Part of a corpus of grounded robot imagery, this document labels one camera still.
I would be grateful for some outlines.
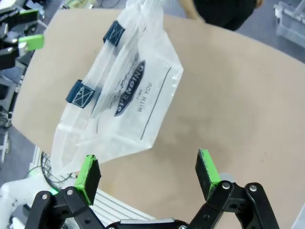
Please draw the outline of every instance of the transparent plastic bag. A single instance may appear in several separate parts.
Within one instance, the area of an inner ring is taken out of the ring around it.
[[[117,21],[118,44],[105,42],[82,81],[92,99],[68,104],[57,126],[56,174],[78,171],[87,154],[102,163],[151,148],[173,99],[183,68],[163,30],[162,1],[128,0]]]

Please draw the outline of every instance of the beige table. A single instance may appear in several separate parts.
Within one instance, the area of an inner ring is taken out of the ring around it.
[[[115,10],[66,10],[29,66],[13,124],[50,152],[65,97],[89,71]],[[305,65],[264,44],[199,22],[166,17],[183,78],[154,147],[101,165],[100,188],[157,218],[190,221],[204,203],[198,148],[241,186],[261,183],[280,227],[305,202]],[[219,227],[238,228],[233,214]]]

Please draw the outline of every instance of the cable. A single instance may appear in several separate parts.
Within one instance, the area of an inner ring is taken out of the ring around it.
[[[37,168],[40,168],[40,166],[36,166],[36,167],[34,167],[34,168],[31,168],[31,169],[26,173],[26,175],[23,177],[23,179],[27,178],[28,175],[31,173],[31,171],[33,171],[34,169],[37,169]]]
[[[119,4],[119,2],[120,2],[121,0],[117,0],[116,3],[113,4],[113,5],[110,6],[110,7],[104,7],[103,2],[105,2],[105,1],[109,1],[109,0],[101,0],[101,7],[104,8],[104,9],[112,9],[112,8],[116,7],[116,6]]]
[[[68,175],[68,177],[66,177],[64,180],[60,180],[60,181],[54,181],[54,180],[52,180],[52,179],[50,179],[48,176],[52,176],[52,174],[51,174],[51,167],[48,169],[48,171],[46,171],[47,170],[47,168],[46,168],[46,163],[47,163],[47,161],[49,160],[49,156],[48,155],[46,155],[46,153],[45,152],[42,152],[41,153],[41,171],[42,171],[42,173],[43,173],[43,176],[44,176],[44,178],[45,178],[45,180],[46,180],[46,182],[53,188],[53,189],[55,189],[56,191],[59,191],[60,190],[60,188],[59,187],[57,187],[56,185],[55,185],[55,183],[63,183],[63,182],[65,182],[66,180],[68,180],[68,179],[70,179],[71,177],[72,177],[72,173],[70,173],[69,175]]]

